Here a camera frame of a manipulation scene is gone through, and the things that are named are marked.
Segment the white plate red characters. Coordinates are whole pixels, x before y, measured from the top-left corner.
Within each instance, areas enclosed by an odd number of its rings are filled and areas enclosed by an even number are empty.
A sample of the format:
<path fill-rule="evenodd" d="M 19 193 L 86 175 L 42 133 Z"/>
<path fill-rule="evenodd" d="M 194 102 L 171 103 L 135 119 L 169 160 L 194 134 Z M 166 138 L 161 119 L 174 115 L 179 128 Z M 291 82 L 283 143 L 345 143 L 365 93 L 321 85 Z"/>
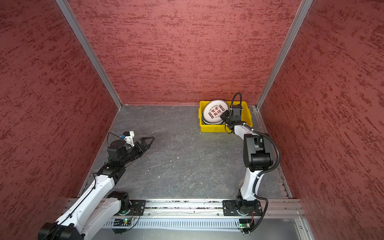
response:
<path fill-rule="evenodd" d="M 221 115 L 226 110 L 229 110 L 229 105 L 226 101 L 214 100 L 208 102 L 203 107 L 202 115 L 209 122 L 216 122 L 222 119 Z"/>

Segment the green rim plate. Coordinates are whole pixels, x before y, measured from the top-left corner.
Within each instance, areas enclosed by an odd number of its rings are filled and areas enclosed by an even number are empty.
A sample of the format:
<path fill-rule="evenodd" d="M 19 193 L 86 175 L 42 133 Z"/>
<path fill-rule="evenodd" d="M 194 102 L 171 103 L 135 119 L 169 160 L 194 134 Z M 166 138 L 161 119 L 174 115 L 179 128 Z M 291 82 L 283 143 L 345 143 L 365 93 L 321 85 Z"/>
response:
<path fill-rule="evenodd" d="M 224 121 L 222 119 L 220 119 L 219 121 L 216 121 L 216 122 L 209 122 L 208 120 L 206 120 L 204 118 L 203 115 L 202 115 L 202 122 L 204 125 L 222 125 L 224 123 Z"/>

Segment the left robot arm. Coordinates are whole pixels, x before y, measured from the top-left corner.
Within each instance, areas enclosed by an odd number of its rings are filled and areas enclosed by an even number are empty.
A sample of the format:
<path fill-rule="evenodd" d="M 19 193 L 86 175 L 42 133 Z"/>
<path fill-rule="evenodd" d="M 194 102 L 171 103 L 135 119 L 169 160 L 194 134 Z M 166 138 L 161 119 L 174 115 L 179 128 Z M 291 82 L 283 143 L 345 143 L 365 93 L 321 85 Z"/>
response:
<path fill-rule="evenodd" d="M 113 216 L 127 222 L 144 214 L 146 201 L 131 201 L 128 193 L 113 191 L 126 168 L 150 149 L 155 138 L 133 141 L 133 133 L 124 135 L 108 146 L 108 161 L 93 175 L 93 182 L 80 198 L 54 223 L 45 223 L 39 240 L 91 240 Z"/>

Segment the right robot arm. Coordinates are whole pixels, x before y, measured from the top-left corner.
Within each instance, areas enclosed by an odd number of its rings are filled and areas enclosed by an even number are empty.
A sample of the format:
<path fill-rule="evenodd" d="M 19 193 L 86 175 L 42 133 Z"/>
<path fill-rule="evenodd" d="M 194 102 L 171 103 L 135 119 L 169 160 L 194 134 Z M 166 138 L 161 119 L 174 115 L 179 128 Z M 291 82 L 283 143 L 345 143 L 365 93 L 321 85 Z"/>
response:
<path fill-rule="evenodd" d="M 265 171 L 273 165 L 271 154 L 266 151 L 264 136 L 242 121 L 243 107 L 231 105 L 221 118 L 234 134 L 244 143 L 243 161 L 247 168 L 245 180 L 237 196 L 237 210 L 241 215 L 257 211 L 257 194 Z"/>

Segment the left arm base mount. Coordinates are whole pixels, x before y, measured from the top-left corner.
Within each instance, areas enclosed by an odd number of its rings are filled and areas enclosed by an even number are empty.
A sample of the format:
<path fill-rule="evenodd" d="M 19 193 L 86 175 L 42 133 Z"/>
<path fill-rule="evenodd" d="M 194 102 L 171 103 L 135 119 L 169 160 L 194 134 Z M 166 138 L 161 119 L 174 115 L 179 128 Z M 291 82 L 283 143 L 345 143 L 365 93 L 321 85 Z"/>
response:
<path fill-rule="evenodd" d="M 121 207 L 114 216 L 118 217 L 134 217 L 144 214 L 146 200 L 121 200 Z"/>

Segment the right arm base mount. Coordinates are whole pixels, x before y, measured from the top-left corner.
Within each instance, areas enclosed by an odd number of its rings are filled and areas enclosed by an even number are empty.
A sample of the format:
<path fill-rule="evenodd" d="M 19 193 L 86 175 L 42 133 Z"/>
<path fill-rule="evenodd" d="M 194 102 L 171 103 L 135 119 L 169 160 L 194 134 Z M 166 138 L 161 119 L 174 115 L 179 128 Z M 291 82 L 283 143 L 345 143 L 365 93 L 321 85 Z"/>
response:
<path fill-rule="evenodd" d="M 223 202 L 224 216 L 261 216 L 263 211 L 261 203 L 258 200 L 224 200 Z"/>

